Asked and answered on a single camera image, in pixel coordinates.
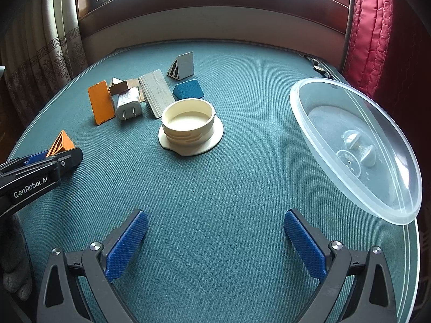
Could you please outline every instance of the transparent plastic lid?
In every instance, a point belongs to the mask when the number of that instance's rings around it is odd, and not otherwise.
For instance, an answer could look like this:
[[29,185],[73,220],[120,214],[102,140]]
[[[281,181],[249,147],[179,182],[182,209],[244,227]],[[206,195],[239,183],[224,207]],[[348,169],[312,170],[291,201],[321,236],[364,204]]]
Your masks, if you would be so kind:
[[290,104],[310,151],[346,197],[393,224],[415,219],[422,201],[418,162],[382,108],[326,78],[298,81]]

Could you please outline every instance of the white triangular block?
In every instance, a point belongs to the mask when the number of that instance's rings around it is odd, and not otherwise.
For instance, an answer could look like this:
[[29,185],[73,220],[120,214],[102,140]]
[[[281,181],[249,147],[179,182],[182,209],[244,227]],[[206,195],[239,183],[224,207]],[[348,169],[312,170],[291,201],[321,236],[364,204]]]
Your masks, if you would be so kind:
[[193,74],[193,52],[177,56],[167,72],[167,76],[176,80],[183,80]]

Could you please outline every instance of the green carpet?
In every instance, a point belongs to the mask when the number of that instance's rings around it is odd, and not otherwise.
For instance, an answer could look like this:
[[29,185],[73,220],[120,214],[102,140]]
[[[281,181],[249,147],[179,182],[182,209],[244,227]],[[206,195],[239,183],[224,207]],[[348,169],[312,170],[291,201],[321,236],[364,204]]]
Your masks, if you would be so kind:
[[[113,76],[165,73],[188,51],[194,52],[190,79],[199,80],[225,127],[214,149],[195,157],[162,149],[161,122],[145,107],[136,119],[94,124],[89,86]],[[383,248],[404,322],[415,295],[415,224],[395,226],[367,214],[314,160],[289,90],[315,76],[296,53],[202,41],[122,50],[81,74],[44,108],[13,152],[48,149],[64,129],[84,153],[59,188],[19,213],[37,285],[52,248],[83,249],[141,208],[148,233],[114,282],[140,322],[290,322],[318,284],[282,228],[285,212],[298,208],[329,239],[352,249]],[[173,90],[176,81],[167,82]]]

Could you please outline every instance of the power adapter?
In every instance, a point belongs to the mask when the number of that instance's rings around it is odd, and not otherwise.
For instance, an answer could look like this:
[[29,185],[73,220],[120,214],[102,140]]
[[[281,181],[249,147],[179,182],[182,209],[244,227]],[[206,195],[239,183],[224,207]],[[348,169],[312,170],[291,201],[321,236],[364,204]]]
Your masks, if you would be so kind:
[[132,87],[118,95],[116,113],[120,120],[127,120],[142,114],[141,98],[137,87]]

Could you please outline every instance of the gray glove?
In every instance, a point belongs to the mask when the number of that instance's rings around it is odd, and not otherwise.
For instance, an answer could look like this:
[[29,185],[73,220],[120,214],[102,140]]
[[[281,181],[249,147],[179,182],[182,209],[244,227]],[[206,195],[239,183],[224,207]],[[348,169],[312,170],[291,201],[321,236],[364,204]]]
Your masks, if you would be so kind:
[[5,290],[26,301],[33,283],[25,239],[16,215],[0,221],[0,266]]

